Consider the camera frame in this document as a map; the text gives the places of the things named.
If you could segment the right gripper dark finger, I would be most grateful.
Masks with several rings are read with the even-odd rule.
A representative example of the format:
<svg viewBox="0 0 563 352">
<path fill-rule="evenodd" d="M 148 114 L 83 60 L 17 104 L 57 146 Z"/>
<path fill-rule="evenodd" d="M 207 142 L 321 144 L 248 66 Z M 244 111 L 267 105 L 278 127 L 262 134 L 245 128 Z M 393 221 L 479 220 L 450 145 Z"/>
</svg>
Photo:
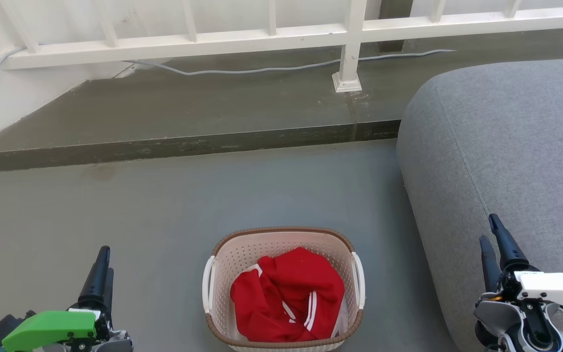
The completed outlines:
<svg viewBox="0 0 563 352">
<path fill-rule="evenodd" d="M 529 260 L 499 216 L 490 214 L 488 220 L 498 245 L 499 261 L 497 263 L 502 272 L 530 270 Z"/>
<path fill-rule="evenodd" d="M 493 245 L 487 236 L 480 236 L 483 282 L 486 292 L 497 292 L 502 270 L 499 268 Z"/>
</svg>

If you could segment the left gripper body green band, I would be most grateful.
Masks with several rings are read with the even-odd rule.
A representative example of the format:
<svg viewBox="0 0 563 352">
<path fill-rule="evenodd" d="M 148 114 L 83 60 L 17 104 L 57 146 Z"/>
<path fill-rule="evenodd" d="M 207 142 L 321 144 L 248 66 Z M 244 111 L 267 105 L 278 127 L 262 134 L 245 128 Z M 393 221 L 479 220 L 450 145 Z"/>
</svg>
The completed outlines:
<svg viewBox="0 0 563 352">
<path fill-rule="evenodd" d="M 5 352 L 131 352 L 125 330 L 113 330 L 100 310 L 45 310 L 26 318 L 2 339 Z"/>
</svg>

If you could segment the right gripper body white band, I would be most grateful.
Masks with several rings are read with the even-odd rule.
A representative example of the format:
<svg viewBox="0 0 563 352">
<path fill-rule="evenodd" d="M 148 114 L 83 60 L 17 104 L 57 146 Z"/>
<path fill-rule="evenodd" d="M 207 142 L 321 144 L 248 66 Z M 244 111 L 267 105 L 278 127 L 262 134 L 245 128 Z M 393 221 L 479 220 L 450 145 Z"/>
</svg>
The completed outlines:
<svg viewBox="0 0 563 352">
<path fill-rule="evenodd" d="M 507 271 L 489 300 L 516 306 L 557 305 L 563 309 L 563 273 L 539 270 Z"/>
</svg>

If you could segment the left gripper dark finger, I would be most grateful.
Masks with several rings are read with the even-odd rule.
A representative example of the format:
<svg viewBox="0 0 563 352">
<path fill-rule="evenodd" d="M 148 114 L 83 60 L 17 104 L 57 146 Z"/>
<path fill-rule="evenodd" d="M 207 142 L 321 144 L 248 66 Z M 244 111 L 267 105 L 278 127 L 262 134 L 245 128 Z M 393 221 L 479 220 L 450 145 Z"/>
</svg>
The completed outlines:
<svg viewBox="0 0 563 352">
<path fill-rule="evenodd" d="M 78 297 L 79 308 L 111 310 L 111 296 L 107 295 L 110 252 L 109 246 L 102 246 L 98 252 Z"/>
<path fill-rule="evenodd" d="M 103 274 L 103 284 L 104 284 L 102 301 L 104 305 L 105 315 L 107 318 L 111 318 L 114 270 L 111 267 L 106 267 L 101 270 L 101 273 Z"/>
</svg>

